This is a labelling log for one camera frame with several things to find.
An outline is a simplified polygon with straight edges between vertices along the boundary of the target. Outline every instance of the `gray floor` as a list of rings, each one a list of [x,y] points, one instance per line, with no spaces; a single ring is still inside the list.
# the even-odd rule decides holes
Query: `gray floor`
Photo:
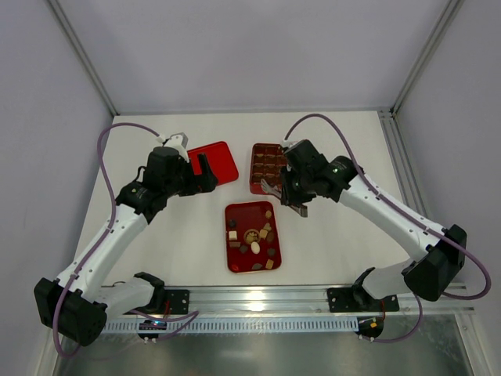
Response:
[[[388,317],[384,337],[405,333],[415,317]],[[472,375],[453,316],[427,316],[410,339],[393,345],[359,341],[352,333],[190,335],[158,344],[109,335],[73,360],[58,361],[55,375]]]

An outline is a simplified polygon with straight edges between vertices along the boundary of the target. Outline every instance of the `white candy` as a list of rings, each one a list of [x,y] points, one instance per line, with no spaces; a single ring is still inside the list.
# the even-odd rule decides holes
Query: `white candy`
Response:
[[[261,250],[259,244],[256,243],[255,241],[253,241],[252,244],[250,245],[250,249],[252,250],[252,253],[254,253],[255,255],[257,255]]]

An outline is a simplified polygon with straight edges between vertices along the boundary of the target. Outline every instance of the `empty red tray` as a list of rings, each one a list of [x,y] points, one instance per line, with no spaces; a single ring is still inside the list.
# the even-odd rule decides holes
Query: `empty red tray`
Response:
[[[198,158],[196,157],[202,153],[207,156],[212,172],[218,178],[219,186],[238,179],[238,170],[236,169],[235,161],[227,143],[219,141],[218,143],[211,143],[210,145],[189,150],[188,157],[193,165],[195,175],[199,175],[202,172]]]
[[[269,219],[266,218],[266,212],[272,213]],[[270,238],[259,238],[260,251],[255,254],[246,242],[245,235],[250,230],[259,232],[266,223],[271,226],[269,234],[273,235]],[[230,231],[236,231],[236,240],[229,239]],[[273,205],[267,201],[228,205],[225,209],[225,239],[228,268],[234,273],[274,270],[282,264],[275,212]],[[240,246],[231,247],[230,243],[233,241],[240,242]]]

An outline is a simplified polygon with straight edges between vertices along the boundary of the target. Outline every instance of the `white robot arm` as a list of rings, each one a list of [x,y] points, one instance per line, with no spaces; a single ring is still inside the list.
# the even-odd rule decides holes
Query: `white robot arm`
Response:
[[[90,245],[54,281],[42,278],[34,289],[38,312],[44,325],[52,327],[56,303],[63,287],[71,278],[67,295],[60,310],[58,330],[79,345],[89,345],[99,336],[106,320],[142,308],[145,313],[157,311],[165,301],[164,282],[147,273],[137,273],[125,284],[102,289],[101,285],[127,246],[165,208],[168,198],[211,192],[218,184],[207,158],[198,155],[202,170],[195,175],[186,152],[186,135],[171,136],[163,145],[153,149],[139,176],[122,188],[116,198],[114,223],[108,219]],[[75,273],[92,247],[107,229],[102,243]]]
[[[370,268],[353,284],[353,299],[361,310],[371,300],[413,292],[436,301],[464,264],[464,254],[432,233],[443,234],[453,242],[466,245],[467,235],[457,225],[450,229],[425,219],[390,194],[384,192],[368,175],[357,173],[351,159],[343,156],[328,162],[312,143],[305,139],[284,145],[287,167],[280,172],[282,190],[262,181],[263,190],[280,198],[301,216],[307,216],[304,203],[316,196],[330,198],[357,211],[395,239],[409,254],[409,260],[383,269]],[[377,188],[368,189],[367,182]],[[425,229],[404,218],[399,211],[417,219]]]

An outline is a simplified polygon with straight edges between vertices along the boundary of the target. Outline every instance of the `metal base plate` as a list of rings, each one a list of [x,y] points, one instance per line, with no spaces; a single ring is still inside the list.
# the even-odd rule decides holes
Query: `metal base plate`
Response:
[[[146,328],[143,318],[116,319],[106,323],[103,334],[133,334],[141,338],[158,338],[159,334],[171,333],[183,322],[161,324],[158,328]],[[183,334],[265,334],[265,333],[330,333],[356,332],[359,329],[356,317],[197,317]]]
[[[362,309],[353,299],[353,290],[351,287],[333,287],[327,289],[327,302],[329,303],[329,311],[332,313],[360,313],[360,312],[381,312],[384,302],[385,312],[398,312],[400,305],[396,295],[387,296],[383,300],[373,299],[369,308]]]

